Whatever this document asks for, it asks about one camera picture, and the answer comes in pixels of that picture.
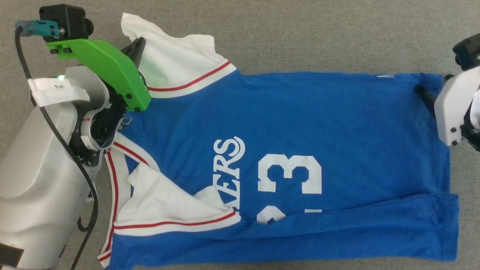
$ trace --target teal connector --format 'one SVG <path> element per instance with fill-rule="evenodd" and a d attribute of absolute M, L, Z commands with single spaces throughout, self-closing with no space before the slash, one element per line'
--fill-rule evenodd
<path fill-rule="evenodd" d="M 20 36 L 42 36 L 42 37 L 60 37 L 63 29 L 59 28 L 59 24 L 54 21 L 33 20 L 33 21 L 17 21 L 15 28 L 22 27 Z"/>

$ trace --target red stripe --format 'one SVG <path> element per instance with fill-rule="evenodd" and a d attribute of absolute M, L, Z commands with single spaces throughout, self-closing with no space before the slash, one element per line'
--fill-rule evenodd
<path fill-rule="evenodd" d="M 101 257 L 101 258 L 100 258 L 100 259 L 98 259 L 98 260 L 99 260 L 99 261 L 103 261 L 103 260 L 105 260 L 105 259 L 109 258 L 110 256 L 112 256 L 112 254 L 111 254 L 111 253 L 108 253 L 107 255 L 105 255 L 105 256 L 103 256 L 103 257 Z"/>
<path fill-rule="evenodd" d="M 196 83 L 200 82 L 201 80 L 205 79 L 206 77 L 209 77 L 209 76 L 219 72 L 220 70 L 224 69 L 228 65 L 230 65 L 230 61 L 227 61 L 225 64 L 217 67 L 216 69 L 210 71 L 209 73 L 203 75 L 202 77 L 197 78 L 197 79 L 187 83 L 186 85 L 182 85 L 182 86 L 178 86 L 178 87 L 172 87 L 172 88 L 153 88 L 153 87 L 149 87 L 148 90 L 156 91 L 156 92 L 167 92 L 167 91 L 181 90 L 181 89 L 187 88 L 187 87 L 189 87 L 193 84 L 196 84 Z"/>
<path fill-rule="evenodd" d="M 132 150 L 128 149 L 126 146 L 124 145 L 121 145 L 117 142 L 114 142 L 113 145 L 115 146 L 118 146 L 119 148 L 122 148 L 123 150 L 129 152 L 132 156 L 136 157 L 138 160 L 140 160 L 141 162 L 145 163 L 148 165 L 148 163 L 142 158 L 140 157 L 140 155 L 138 155 L 137 153 L 133 152 Z"/>
<path fill-rule="evenodd" d="M 115 226 L 116 230 L 121 230 L 121 229 L 139 229 L 139 228 L 151 228 L 151 227 L 157 227 L 160 225 L 168 225 L 168 224 L 177 224 L 177 225 L 184 225 L 184 226 L 196 226 L 196 225 L 204 225 L 204 224 L 209 224 L 209 223 L 215 223 L 219 222 L 222 220 L 226 220 L 232 216 L 235 215 L 235 211 L 232 211 L 230 214 L 218 218 L 216 220 L 212 221 L 203 221 L 203 222 L 196 222 L 196 223 L 182 223 L 182 222 L 175 222 L 175 221 L 164 221 L 164 222 L 159 222 L 155 224 L 138 224 L 138 225 L 126 225 L 126 226 Z"/>
<path fill-rule="evenodd" d="M 107 158 L 108 158 L 108 162 L 110 163 L 110 167 L 112 169 L 113 185 L 115 188 L 115 204 L 113 206 L 112 228 L 110 229 L 110 233 L 108 234 L 108 244 L 105 250 L 109 250 L 112 244 L 113 223 L 117 220 L 117 208 L 119 204 L 119 186 L 117 183 L 117 172 L 115 171 L 115 166 L 113 165 L 112 155 L 110 154 L 110 152 L 107 153 Z"/>

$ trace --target gray fabric surface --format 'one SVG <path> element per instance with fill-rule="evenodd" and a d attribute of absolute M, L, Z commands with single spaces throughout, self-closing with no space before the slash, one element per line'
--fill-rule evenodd
<path fill-rule="evenodd" d="M 31 111 L 28 86 L 17 60 L 13 25 L 35 19 L 57 0 L 0 0 L 0 157 Z M 451 48 L 480 32 L 478 0 L 66 0 L 87 10 L 93 38 L 117 48 L 129 43 L 120 29 L 122 12 L 137 14 L 168 34 L 210 34 L 216 50 L 243 73 L 285 71 L 458 73 Z M 59 61 L 41 38 L 24 39 L 34 77 L 58 75 L 75 61 Z M 170 266 L 163 269 L 480 269 L 480 154 L 463 143 L 452 150 L 452 191 L 460 195 L 460 239 L 454 263 L 409 258 L 294 261 L 256 264 Z M 96 179 L 100 213 L 78 269 L 101 269 L 96 256 L 108 229 L 111 187 L 103 168 Z M 86 207 L 84 222 L 90 215 Z M 75 233 L 58 269 L 69 269 L 83 239 Z"/>

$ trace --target green plastic part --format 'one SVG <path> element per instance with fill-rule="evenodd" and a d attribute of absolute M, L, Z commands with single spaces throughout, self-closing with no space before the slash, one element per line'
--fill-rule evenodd
<path fill-rule="evenodd" d="M 151 97 L 135 64 L 117 48 L 103 40 L 72 39 L 48 42 L 58 50 L 59 59 L 78 59 L 108 83 L 127 103 L 127 110 L 145 110 Z"/>

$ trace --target basketball jersey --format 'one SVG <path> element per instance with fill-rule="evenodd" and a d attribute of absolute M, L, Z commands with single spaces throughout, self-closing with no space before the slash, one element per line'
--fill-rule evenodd
<path fill-rule="evenodd" d="M 152 101 L 107 153 L 104 266 L 406 256 L 455 260 L 449 149 L 416 95 L 439 74 L 244 75 L 211 36 L 146 39 Z"/>

